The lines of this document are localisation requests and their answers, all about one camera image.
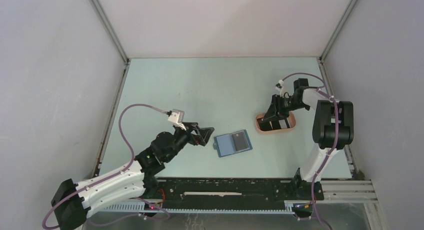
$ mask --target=metal profile bar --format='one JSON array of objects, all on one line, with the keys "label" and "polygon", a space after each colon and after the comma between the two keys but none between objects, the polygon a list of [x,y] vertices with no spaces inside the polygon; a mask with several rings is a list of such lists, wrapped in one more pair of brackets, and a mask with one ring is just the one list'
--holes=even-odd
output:
[{"label": "metal profile bar", "polygon": [[363,207],[365,208],[371,230],[387,230],[385,218],[378,203],[364,204]]},{"label": "metal profile bar", "polygon": [[107,34],[111,38],[113,44],[115,45],[117,51],[119,52],[124,64],[128,63],[128,57],[127,54],[124,51],[124,48],[122,47],[122,44],[120,43],[117,34],[114,31],[114,28],[112,27],[111,22],[109,21],[108,17],[106,16],[105,11],[103,10],[102,5],[100,4],[99,0],[89,0],[91,4],[93,5],[93,8],[100,19],[104,29],[106,30]]},{"label": "metal profile bar", "polygon": [[347,181],[340,181],[340,180],[321,180],[320,183],[323,186],[327,185],[372,185],[373,183],[369,180],[347,180]]},{"label": "metal profile bar", "polygon": [[372,185],[323,185],[322,190],[324,193],[336,191],[374,191],[374,187]]},{"label": "metal profile bar", "polygon": [[117,90],[115,98],[114,98],[115,100],[113,102],[113,106],[112,106],[111,111],[110,111],[109,120],[106,124],[106,128],[105,128],[104,133],[103,133],[104,138],[103,138],[102,142],[100,143],[100,147],[99,147],[99,150],[98,150],[98,153],[97,153],[97,159],[96,159],[96,164],[95,164],[94,171],[93,171],[93,177],[96,177],[97,174],[100,171],[100,166],[102,164],[102,160],[103,160],[103,157],[105,155],[105,149],[106,149],[106,146],[108,145],[109,137],[111,135],[112,125],[113,125],[115,116],[117,114],[119,101],[120,101],[121,96],[122,96],[122,91],[123,91],[123,88],[124,88],[125,80],[127,79],[127,74],[128,74],[128,70],[130,68],[130,63],[131,62],[128,62],[128,64],[126,64],[124,66],[124,69],[123,69],[122,78],[119,82],[118,90]]},{"label": "metal profile bar", "polygon": [[324,61],[327,58],[332,46],[334,45],[335,40],[337,39],[338,35],[340,34],[340,31],[342,30],[347,19],[351,15],[352,10],[356,6],[357,2],[358,2],[358,0],[350,0],[349,1],[349,4],[347,5],[346,10],[344,11],[343,15],[341,16],[340,21],[338,22],[334,32],[332,33],[332,36],[330,37],[330,40],[328,41],[326,47],[324,48],[324,51],[321,54],[320,58],[321,58],[322,61]]}]

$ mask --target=aluminum frame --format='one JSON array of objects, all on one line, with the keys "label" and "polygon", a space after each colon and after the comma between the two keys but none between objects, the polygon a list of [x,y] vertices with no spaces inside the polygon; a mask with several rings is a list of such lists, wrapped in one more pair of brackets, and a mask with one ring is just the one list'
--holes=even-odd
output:
[{"label": "aluminum frame", "polygon": [[[101,143],[99,150],[98,162],[95,167],[94,175],[97,174],[97,170],[100,168],[102,157],[104,155],[104,149],[106,149],[107,142],[109,140],[111,127],[113,119],[117,113],[117,107],[119,100],[122,95],[123,86],[125,83],[125,79],[128,72],[128,67],[130,64],[130,59],[128,58],[122,44],[119,41],[119,38],[113,29],[104,9],[99,0],[89,0],[93,5],[94,11],[99,17],[102,25],[105,28],[105,31],[110,36],[112,42],[114,43],[117,51],[119,52],[123,62],[124,62],[124,72],[122,76],[121,83],[119,85],[119,89],[116,94],[114,106],[112,108],[112,112],[110,115],[110,119],[107,123],[104,139]],[[333,94],[333,90],[331,87],[331,82],[326,73],[324,61],[327,58],[331,48],[333,47],[337,37],[339,36],[342,28],[347,22],[348,18],[351,15],[354,7],[358,3],[359,0],[350,0],[346,10],[344,11],[339,23],[337,24],[331,38],[328,40],[326,47],[324,48],[320,57],[317,58],[317,62],[319,65],[319,69],[321,71],[321,75],[325,84],[328,86],[327,92],[329,94]],[[349,163],[349,167],[351,166],[351,170],[355,172],[358,168],[355,164],[355,157],[352,154],[350,146],[347,146],[345,149],[346,157]],[[374,192],[374,188],[372,186],[371,181],[346,181],[346,180],[335,180],[335,181],[321,181],[322,189],[324,191],[325,199],[321,201],[322,203],[364,203],[364,207],[368,216],[368,221],[372,230],[386,230],[386,224],[384,222],[383,214],[381,213],[380,206],[378,204],[377,196]],[[291,206],[291,201],[286,203],[288,206]]]}]

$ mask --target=purple cable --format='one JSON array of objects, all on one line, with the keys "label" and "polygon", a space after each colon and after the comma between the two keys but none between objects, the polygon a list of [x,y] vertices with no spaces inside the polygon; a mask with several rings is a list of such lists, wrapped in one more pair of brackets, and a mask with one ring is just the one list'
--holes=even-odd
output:
[{"label": "purple cable", "polygon": [[319,88],[323,88],[324,87],[324,88],[328,89],[327,86],[326,86],[326,84],[324,83],[324,80],[323,79],[319,78],[318,76],[316,76],[314,74],[309,74],[309,73],[305,73],[305,72],[298,72],[298,73],[289,74],[288,76],[284,77],[282,79],[282,81],[285,81],[286,79],[288,79],[289,77],[291,77],[293,75],[308,75],[308,76],[312,76],[314,78],[319,79],[322,82],[323,86],[320,86]]},{"label": "purple cable", "polygon": [[[152,206],[152,207],[154,207],[155,209],[158,209],[158,210],[160,210],[160,211],[162,211],[162,212],[164,212],[164,213],[166,214],[166,218],[160,218],[160,219],[158,219],[158,218],[152,218],[152,217],[145,216],[145,215],[141,215],[141,216],[143,216],[144,218],[146,218],[146,219],[151,219],[151,220],[156,220],[156,221],[164,221],[164,220],[168,220],[168,219],[171,217],[171,215],[170,215],[170,214],[169,214],[169,213],[168,213],[165,209],[163,209],[163,208],[161,208],[161,207],[159,207],[159,206],[157,206],[157,205],[154,205],[154,204],[152,204],[152,203],[149,203],[148,201],[146,201],[146,200],[144,200],[144,199],[141,199],[141,198],[135,198],[135,199],[140,200],[140,201],[144,202],[145,204],[147,204],[147,205],[149,205],[149,206]],[[119,221],[121,221],[121,220],[123,220],[123,219],[129,218],[129,217],[135,217],[135,216],[139,216],[139,214],[129,214],[129,215],[125,215],[125,216],[123,216],[123,217],[121,217],[121,218],[119,218],[119,219],[117,219],[117,220],[113,220],[112,222],[109,222],[109,223],[107,223],[107,224],[97,224],[97,223],[94,223],[93,221],[91,221],[91,219],[88,219],[88,222],[89,222],[91,225],[95,226],[95,227],[106,227],[106,226],[110,226],[110,225],[112,225],[112,224],[116,224],[117,222],[119,222]]]},{"label": "purple cable", "polygon": [[125,114],[125,112],[127,111],[127,110],[129,110],[130,108],[132,108],[132,107],[135,107],[135,106],[143,106],[143,107],[148,107],[148,108],[150,108],[150,109],[153,109],[153,110],[156,110],[156,111],[158,111],[158,112],[160,112],[160,113],[162,113],[162,114],[167,114],[167,112],[166,111],[164,111],[164,110],[161,110],[161,109],[158,109],[158,108],[155,108],[155,107],[153,107],[153,106],[151,106],[151,105],[148,105],[148,104],[132,104],[132,105],[130,105],[130,106],[128,106],[127,108],[125,108],[123,111],[122,111],[122,113],[120,114],[120,117],[119,117],[119,122],[118,122],[118,126],[119,126],[119,132],[120,132],[120,135],[122,136],[122,138],[123,138],[123,140],[125,141],[125,143],[126,143],[126,145],[129,147],[129,150],[131,151],[131,160],[130,160],[130,162],[128,163],[128,165],[125,167],[125,168],[123,168],[122,170],[120,170],[120,171],[118,171],[118,172],[116,172],[115,174],[112,174],[112,175],[110,175],[110,176],[108,176],[108,177],[106,177],[106,178],[104,178],[104,179],[100,179],[100,180],[98,180],[97,182],[94,182],[94,183],[92,183],[92,184],[90,184],[90,185],[87,185],[85,188],[81,188],[80,190],[77,190],[77,191],[75,191],[75,192],[73,192],[73,193],[71,193],[71,194],[69,194],[68,196],[66,196],[65,198],[63,198],[62,200],[60,200],[58,203],[56,203],[50,210],[49,210],[49,212],[46,214],[46,216],[44,217],[44,219],[42,220],[42,228],[43,229],[46,229],[46,230],[53,230],[53,229],[57,229],[58,227],[59,227],[59,225],[57,225],[57,226],[54,226],[54,227],[47,227],[47,225],[46,225],[46,222],[47,222],[47,219],[49,218],[49,216],[61,205],[61,204],[63,204],[65,201],[67,201],[67,200],[69,200],[70,198],[72,198],[73,196],[75,196],[75,195],[77,195],[77,194],[79,194],[79,193],[81,193],[82,191],[84,191],[87,187],[89,187],[89,188],[91,188],[91,187],[93,187],[93,186],[95,186],[95,185],[98,185],[98,184],[100,184],[100,183],[103,183],[104,181],[106,181],[106,180],[109,180],[109,179],[111,179],[111,178],[113,178],[113,177],[116,177],[116,176],[118,176],[118,175],[120,175],[121,174],[121,171],[126,171],[128,168],[130,168],[130,166],[131,166],[131,164],[133,164],[133,162],[134,162],[134,157],[135,157],[135,154],[134,154],[134,149],[133,149],[133,147],[131,146],[131,144],[128,142],[128,140],[126,139],[126,137],[125,137],[125,135],[124,135],[124,133],[123,133],[123,131],[122,131],[122,126],[121,126],[121,121],[122,121],[122,117],[124,116],[124,114]]},{"label": "purple cable", "polygon": [[[318,90],[318,93],[325,94],[321,90]],[[326,156],[324,158],[324,161],[322,162],[321,166],[318,168],[318,171],[313,176],[312,187],[310,189],[310,194],[311,194],[311,198],[312,198],[312,206],[313,206],[313,209],[315,211],[316,219],[318,219],[318,222],[321,224],[321,226],[323,226],[325,228],[325,226],[323,224],[323,222],[324,222],[332,230],[331,226],[327,222],[325,222],[323,219],[320,218],[320,216],[318,214],[317,206],[316,206],[316,203],[315,203],[315,195],[314,195],[315,180],[317,179],[318,174],[321,173],[321,171],[323,170],[323,168],[326,165],[327,161],[329,160],[329,155],[336,149],[337,140],[339,138],[339,111],[338,111],[339,109],[337,107],[337,101],[334,99],[334,97],[331,96],[330,97],[330,100],[332,100],[333,103],[334,103],[334,116],[335,116],[335,136],[334,136],[334,142],[332,144],[331,149],[327,152],[327,154],[326,154]]]}]

